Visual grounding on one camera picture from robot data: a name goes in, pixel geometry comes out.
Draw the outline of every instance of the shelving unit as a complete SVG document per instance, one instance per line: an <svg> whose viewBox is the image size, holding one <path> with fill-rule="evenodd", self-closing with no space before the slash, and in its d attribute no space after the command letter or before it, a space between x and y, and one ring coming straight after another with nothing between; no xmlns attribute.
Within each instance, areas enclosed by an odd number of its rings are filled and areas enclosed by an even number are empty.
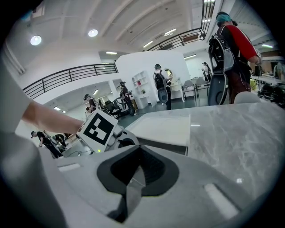
<svg viewBox="0 0 285 228"><path fill-rule="evenodd" d="M132 77L134 84L134 98L139 109L143 109L151 102L153 93L151 93L151 85L147 78L147 73L142 71Z"/></svg>

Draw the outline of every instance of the gray marble surface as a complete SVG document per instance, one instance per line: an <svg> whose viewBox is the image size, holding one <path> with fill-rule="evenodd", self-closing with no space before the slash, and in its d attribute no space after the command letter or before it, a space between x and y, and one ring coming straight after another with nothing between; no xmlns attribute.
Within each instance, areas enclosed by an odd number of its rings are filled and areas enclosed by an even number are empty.
<svg viewBox="0 0 285 228"><path fill-rule="evenodd" d="M188 156L240 184L253 198L266 193L285 157L285 111L271 103L206 106L143 115L191 116Z"/></svg>

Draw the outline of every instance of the staircase railing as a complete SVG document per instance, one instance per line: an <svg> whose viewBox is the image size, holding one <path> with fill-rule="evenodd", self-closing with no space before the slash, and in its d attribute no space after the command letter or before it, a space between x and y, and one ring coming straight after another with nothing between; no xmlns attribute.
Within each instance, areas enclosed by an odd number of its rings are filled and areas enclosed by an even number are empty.
<svg viewBox="0 0 285 228"><path fill-rule="evenodd" d="M58 86L66 83L83 79L86 77L94 77L101 74L118 73L115 64L92 64L85 66L73 67L48 75L34 83L30 84L23 91L34 99Z"/></svg>
<svg viewBox="0 0 285 228"><path fill-rule="evenodd" d="M202 17L201 17L201 26L200 28L195 28L178 35L172 36L159 44L151 47L147 51L155 50L172 50L174 48L184 46L188 43L194 41L202 41L205 39L208 32L211 17L213 14L215 1L214 0L201 0L203 2L202 6Z"/></svg>

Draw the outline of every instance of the human arm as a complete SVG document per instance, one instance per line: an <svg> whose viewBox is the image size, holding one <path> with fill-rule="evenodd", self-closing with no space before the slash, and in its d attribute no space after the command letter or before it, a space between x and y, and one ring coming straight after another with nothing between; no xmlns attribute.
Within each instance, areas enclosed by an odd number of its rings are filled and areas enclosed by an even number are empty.
<svg viewBox="0 0 285 228"><path fill-rule="evenodd" d="M231 32L240 53L250 62L255 65L261 64L261 58L258 56L257 51L254 49L252 43L247 36L236 26L226 26Z"/></svg>
<svg viewBox="0 0 285 228"><path fill-rule="evenodd" d="M83 121L74 119L55 110L49 109L39 103L31 101L24 112L22 119L39 129L52 132L77 133Z"/></svg>

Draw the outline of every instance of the teal hair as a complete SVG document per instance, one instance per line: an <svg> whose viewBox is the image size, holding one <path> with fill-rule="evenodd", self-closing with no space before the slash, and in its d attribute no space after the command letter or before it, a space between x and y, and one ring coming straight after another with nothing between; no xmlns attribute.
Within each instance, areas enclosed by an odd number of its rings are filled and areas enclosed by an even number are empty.
<svg viewBox="0 0 285 228"><path fill-rule="evenodd" d="M217 16L217 22L226 22L226 21L232 21L229 15L220 14L219 16Z"/></svg>

